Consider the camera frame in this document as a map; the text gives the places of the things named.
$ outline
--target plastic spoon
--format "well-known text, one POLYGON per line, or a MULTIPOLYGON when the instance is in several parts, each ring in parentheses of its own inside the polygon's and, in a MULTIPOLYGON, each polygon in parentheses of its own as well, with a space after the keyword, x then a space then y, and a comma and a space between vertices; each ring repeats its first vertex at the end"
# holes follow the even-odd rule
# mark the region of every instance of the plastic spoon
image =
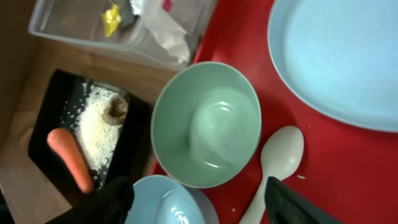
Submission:
POLYGON ((266 209, 264 195, 268 177, 284 180, 299 167, 304 151, 303 133, 294 126, 276 131, 266 142, 261 152, 262 181, 248 210, 239 224, 258 224, 266 209))

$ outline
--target red tray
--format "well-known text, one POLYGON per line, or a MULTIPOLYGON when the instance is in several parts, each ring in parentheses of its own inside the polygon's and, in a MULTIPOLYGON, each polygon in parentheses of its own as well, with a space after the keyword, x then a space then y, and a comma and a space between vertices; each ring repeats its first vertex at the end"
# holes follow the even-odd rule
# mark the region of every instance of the red tray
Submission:
MULTIPOLYGON (((398 222, 398 134, 340 123, 289 91, 268 51, 272 3, 219 0, 195 60, 224 62, 243 72, 262 108, 261 142, 249 164, 229 182, 203 190, 220 223, 239 223, 261 181, 261 149, 273 132, 288 124, 302 130, 305 149, 298 171, 285 184, 345 223, 398 222)), ((158 164, 153 173, 165 174, 158 164)))

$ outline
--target light blue bowl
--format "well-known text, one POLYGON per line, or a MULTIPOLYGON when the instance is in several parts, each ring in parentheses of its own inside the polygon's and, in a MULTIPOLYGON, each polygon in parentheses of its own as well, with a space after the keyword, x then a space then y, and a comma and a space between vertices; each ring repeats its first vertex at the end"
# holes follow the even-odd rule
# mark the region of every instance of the light blue bowl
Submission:
POLYGON ((134 201, 125 224, 219 224, 214 206, 198 190, 152 175, 134 185, 134 201))
POLYGON ((397 132, 397 9, 397 0, 276 0, 268 44, 281 79, 331 118, 397 132))

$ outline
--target bowl rim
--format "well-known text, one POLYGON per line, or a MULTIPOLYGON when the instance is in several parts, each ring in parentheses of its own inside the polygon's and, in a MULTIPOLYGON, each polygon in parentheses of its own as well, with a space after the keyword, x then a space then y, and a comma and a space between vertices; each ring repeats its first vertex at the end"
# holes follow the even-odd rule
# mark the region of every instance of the bowl rim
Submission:
POLYGON ((195 198, 192 196, 191 192, 189 192, 188 189, 186 189, 182 184, 180 184, 179 182, 177 182, 177 181, 176 181, 175 179, 173 179, 173 178, 167 177, 167 176, 165 176, 165 175, 159 175, 159 174, 149 175, 149 176, 143 177, 143 178, 137 180, 137 182, 133 183, 132 188, 133 188, 133 190, 134 190, 134 194, 137 193, 137 192, 135 191, 135 186, 136 186, 137 184, 140 184, 141 182, 143 182, 143 181, 145 181, 145 180, 147 180, 147 179, 152 179, 152 178, 160 178, 160 179, 164 179, 164 180, 166 180, 166 181, 173 182, 173 183, 176 184, 176 186, 178 186, 178 189, 182 189, 182 190, 184 190, 186 193, 188 193, 189 198, 191 199, 191 201, 193 202, 193 204, 195 204, 195 206, 196 206, 195 208, 196 208, 196 209, 198 210, 198 212, 201 214, 201 219, 203 220, 203 223, 205 223, 205 217, 203 216, 203 213, 202 213, 202 211, 201 211, 201 209, 200 209, 200 206, 199 206, 198 202, 195 200, 195 198))
POLYGON ((160 166, 162 167, 162 169, 166 172, 166 174, 167 174, 169 177, 171 177, 173 180, 175 180, 175 181, 178 182, 179 184, 182 184, 182 185, 184 185, 184 186, 191 187, 191 188, 194 188, 194 189, 209 189, 209 188, 212 188, 212 187, 217 187, 217 186, 219 186, 219 185, 221 185, 221 184, 227 183, 228 181, 230 181, 231 179, 233 179, 234 177, 236 177, 236 176, 246 167, 246 165, 249 163, 249 161, 250 161, 251 158, 253 157, 254 153, 256 152, 256 150, 257 150, 257 148, 258 148, 258 145, 259 145, 259 143, 260 143, 261 132, 262 132, 261 105, 260 105, 259 97, 258 97, 258 95, 257 95, 257 93, 256 93, 256 91, 255 91, 255 89, 254 89, 254 87, 253 87, 253 85, 252 85, 251 82, 248 80, 248 78, 246 78, 246 77, 243 75, 243 73, 240 72, 238 69, 236 69, 236 68, 234 68, 234 67, 232 67, 232 66, 230 66, 230 65, 228 65, 228 64, 222 63, 222 62, 211 62, 211 61, 208 61, 208 62, 199 62, 199 63, 195 63, 195 64, 193 64, 193 65, 187 67, 186 69, 184 69, 184 70, 178 72, 173 78, 171 78, 171 79, 167 82, 167 84, 163 87, 162 91, 160 91, 159 96, 158 96, 157 99, 156 99, 156 103, 155 103, 155 106, 154 106, 154 110, 153 110, 153 112, 152 112, 152 117, 151 117, 151 119, 150 119, 150 143, 152 144, 152 148, 153 148, 153 150, 154 150, 154 152, 155 152, 155 156, 156 156, 156 159, 157 159, 158 163, 160 164, 160 166), (157 106, 158 106, 158 104, 159 104, 159 101, 160 101, 160 99, 163 97, 163 94, 165 93, 166 89, 170 86, 170 84, 171 84, 176 78, 178 78, 181 74, 183 74, 184 72, 186 72, 187 70, 189 70, 189 69, 191 69, 191 68, 193 68, 193 67, 200 67, 200 66, 208 65, 208 64, 221 65, 221 66, 223 66, 223 67, 228 67, 228 68, 234 70, 237 74, 240 74, 240 75, 245 79, 246 83, 250 86, 250 89, 252 90, 252 93, 253 93, 254 96, 256 97, 256 103, 257 103, 256 106, 257 106, 258 113, 259 113, 259 124, 260 124, 260 125, 259 125, 259 133, 258 133, 258 140, 257 140, 256 147, 253 149, 253 151, 251 152, 250 158, 244 163, 244 166, 242 166, 241 169, 239 169, 232 177, 230 177, 229 179, 227 179, 227 180, 224 181, 224 182, 219 182, 219 183, 216 183, 216 184, 213 184, 213 185, 206 184, 206 185, 203 185, 203 186, 194 186, 194 185, 190 185, 190 184, 188 184, 188 183, 185 183, 185 182, 183 182, 183 181, 178 180, 177 178, 175 178, 175 177, 174 177, 170 172, 168 172, 168 170, 164 167, 164 165, 162 164, 162 161, 160 161, 159 156, 158 156, 158 154, 157 154, 157 150, 156 150, 156 148, 155 148, 155 144, 154 144, 154 132, 153 132, 153 130, 154 130, 154 120, 155 120, 155 116, 156 116, 156 112, 157 112, 157 106))

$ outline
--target orange carrot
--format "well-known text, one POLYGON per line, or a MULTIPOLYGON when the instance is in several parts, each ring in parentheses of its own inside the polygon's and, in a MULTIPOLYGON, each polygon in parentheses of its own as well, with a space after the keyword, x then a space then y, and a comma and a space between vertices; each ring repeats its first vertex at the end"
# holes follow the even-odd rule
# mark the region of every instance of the orange carrot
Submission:
POLYGON ((80 190, 85 194, 93 191, 93 180, 72 133, 65 128, 56 128, 47 136, 47 143, 67 165, 80 190))

